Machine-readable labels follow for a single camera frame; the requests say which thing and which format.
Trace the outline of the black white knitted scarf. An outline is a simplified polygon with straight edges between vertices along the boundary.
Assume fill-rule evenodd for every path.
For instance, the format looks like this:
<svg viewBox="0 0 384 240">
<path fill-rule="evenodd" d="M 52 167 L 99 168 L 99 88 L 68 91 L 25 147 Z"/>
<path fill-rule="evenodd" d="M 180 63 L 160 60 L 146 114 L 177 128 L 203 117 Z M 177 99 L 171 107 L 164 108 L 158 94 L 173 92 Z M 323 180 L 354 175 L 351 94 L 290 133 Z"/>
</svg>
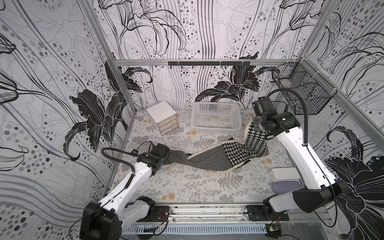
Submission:
<svg viewBox="0 0 384 240">
<path fill-rule="evenodd" d="M 163 165 L 181 164 L 197 169 L 230 172 L 255 158 L 269 154 L 266 132 L 256 130 L 254 122 L 247 124 L 244 141 L 223 141 L 215 146 L 195 154 L 187 154 L 182 150 L 170 150 Z"/>
</svg>

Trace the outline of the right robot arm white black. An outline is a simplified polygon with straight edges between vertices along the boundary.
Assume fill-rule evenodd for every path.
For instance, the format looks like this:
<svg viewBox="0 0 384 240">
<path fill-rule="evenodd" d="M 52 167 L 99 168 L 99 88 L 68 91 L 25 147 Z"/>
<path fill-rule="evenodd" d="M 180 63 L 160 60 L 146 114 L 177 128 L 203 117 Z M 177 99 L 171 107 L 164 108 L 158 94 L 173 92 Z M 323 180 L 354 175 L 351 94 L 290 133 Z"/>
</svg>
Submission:
<svg viewBox="0 0 384 240">
<path fill-rule="evenodd" d="M 346 181 L 337 179 L 317 156 L 305 135 L 307 126 L 302 127 L 291 112 L 278 113 L 270 98 L 258 99 L 253 108 L 255 128 L 280 141 L 304 183 L 299 190 L 265 199 L 265 217 L 297 209 L 311 213 L 348 190 Z"/>
</svg>

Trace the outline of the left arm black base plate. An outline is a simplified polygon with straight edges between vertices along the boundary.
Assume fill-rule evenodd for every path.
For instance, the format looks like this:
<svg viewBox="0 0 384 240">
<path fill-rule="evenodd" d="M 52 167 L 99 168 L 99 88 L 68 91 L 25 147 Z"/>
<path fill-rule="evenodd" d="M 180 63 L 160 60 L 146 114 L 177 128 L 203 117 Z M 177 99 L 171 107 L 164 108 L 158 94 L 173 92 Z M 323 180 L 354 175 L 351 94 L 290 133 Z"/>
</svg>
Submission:
<svg viewBox="0 0 384 240">
<path fill-rule="evenodd" d="M 166 222 L 169 218 L 170 212 L 170 206 L 156 206 L 154 216 L 149 220 L 149 222 Z"/>
</svg>

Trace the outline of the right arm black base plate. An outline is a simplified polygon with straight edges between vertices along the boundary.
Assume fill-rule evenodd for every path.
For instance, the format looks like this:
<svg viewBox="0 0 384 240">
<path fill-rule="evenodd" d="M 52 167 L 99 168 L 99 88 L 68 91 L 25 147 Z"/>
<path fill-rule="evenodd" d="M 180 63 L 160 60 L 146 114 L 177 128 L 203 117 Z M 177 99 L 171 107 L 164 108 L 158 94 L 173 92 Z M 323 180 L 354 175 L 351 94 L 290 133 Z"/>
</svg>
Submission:
<svg viewBox="0 0 384 240">
<path fill-rule="evenodd" d="M 252 222 L 260 221 L 288 221 L 289 216 L 287 212 L 276 213 L 269 208 L 265 208 L 262 205 L 247 205 L 245 207 L 244 213 L 248 216 L 249 220 Z"/>
</svg>

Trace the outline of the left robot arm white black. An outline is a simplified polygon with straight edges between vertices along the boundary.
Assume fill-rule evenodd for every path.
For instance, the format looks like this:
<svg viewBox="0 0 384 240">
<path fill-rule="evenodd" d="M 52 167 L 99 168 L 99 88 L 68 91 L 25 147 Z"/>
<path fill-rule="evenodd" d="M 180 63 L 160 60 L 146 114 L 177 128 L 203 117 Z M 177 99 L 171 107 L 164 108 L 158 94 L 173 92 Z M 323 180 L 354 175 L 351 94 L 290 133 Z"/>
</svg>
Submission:
<svg viewBox="0 0 384 240">
<path fill-rule="evenodd" d="M 137 157 L 135 164 L 128 163 L 131 174 L 125 177 L 99 202 L 89 203 L 83 211 L 79 238 L 81 240 L 120 240 L 123 229 L 136 222 L 147 222 L 156 215 L 156 202 L 139 197 L 133 204 L 129 200 L 139 187 L 162 168 L 170 149 L 157 144 Z"/>
</svg>

